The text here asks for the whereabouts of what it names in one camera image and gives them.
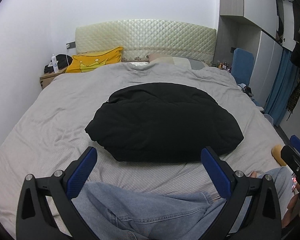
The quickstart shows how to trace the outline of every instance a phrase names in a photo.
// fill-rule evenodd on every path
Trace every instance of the quilted headboard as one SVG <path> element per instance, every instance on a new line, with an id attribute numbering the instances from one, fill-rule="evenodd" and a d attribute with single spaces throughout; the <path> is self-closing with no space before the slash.
<path id="1" fill-rule="evenodd" d="M 211 64 L 215 29 L 166 20 L 120 20 L 78 27 L 77 54 L 123 46 L 122 62 L 148 61 L 151 53 L 189 57 Z"/>

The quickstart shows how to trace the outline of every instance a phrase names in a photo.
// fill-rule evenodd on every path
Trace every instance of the white bottle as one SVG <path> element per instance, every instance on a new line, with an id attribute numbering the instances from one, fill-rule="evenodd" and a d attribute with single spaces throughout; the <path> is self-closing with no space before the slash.
<path id="1" fill-rule="evenodd" d="M 59 72 L 59 68 L 58 68 L 57 58 L 56 58 L 56 56 L 54 54 L 52 55 L 51 62 L 52 62 L 52 65 L 53 65 L 53 71 L 55 73 L 58 73 Z"/>

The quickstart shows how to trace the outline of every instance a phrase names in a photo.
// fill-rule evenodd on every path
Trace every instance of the blue chair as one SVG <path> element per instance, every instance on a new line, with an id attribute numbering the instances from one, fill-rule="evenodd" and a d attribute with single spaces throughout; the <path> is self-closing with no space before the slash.
<path id="1" fill-rule="evenodd" d="M 239 48 L 234 50 L 231 74 L 237 84 L 249 85 L 254 66 L 253 61 L 252 53 Z"/>

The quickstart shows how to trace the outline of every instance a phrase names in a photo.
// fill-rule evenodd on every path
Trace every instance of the yellow pillow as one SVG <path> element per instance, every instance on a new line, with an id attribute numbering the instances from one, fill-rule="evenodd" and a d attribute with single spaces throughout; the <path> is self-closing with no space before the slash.
<path id="1" fill-rule="evenodd" d="M 121 62 L 121 50 L 117 47 L 106 51 L 96 52 L 92 55 L 73 55 L 72 63 L 67 68 L 66 73 L 89 72 L 106 64 Z"/>

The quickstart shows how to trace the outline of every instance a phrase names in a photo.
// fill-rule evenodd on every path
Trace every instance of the yellow cloth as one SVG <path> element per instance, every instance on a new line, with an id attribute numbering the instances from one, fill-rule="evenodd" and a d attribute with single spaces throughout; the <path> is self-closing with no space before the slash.
<path id="1" fill-rule="evenodd" d="M 121 62 L 121 50 L 123 47 L 120 46 L 88 55 L 73 55 L 72 63 L 67 68 L 66 73 L 89 72 L 106 64 Z"/>
<path id="2" fill-rule="evenodd" d="M 281 165 L 281 166 L 287 166 L 287 164 L 284 162 L 284 160 L 281 158 L 281 150 L 283 146 L 280 144 L 277 144 L 274 146 L 271 150 L 272 156 L 275 158 L 275 160 Z"/>

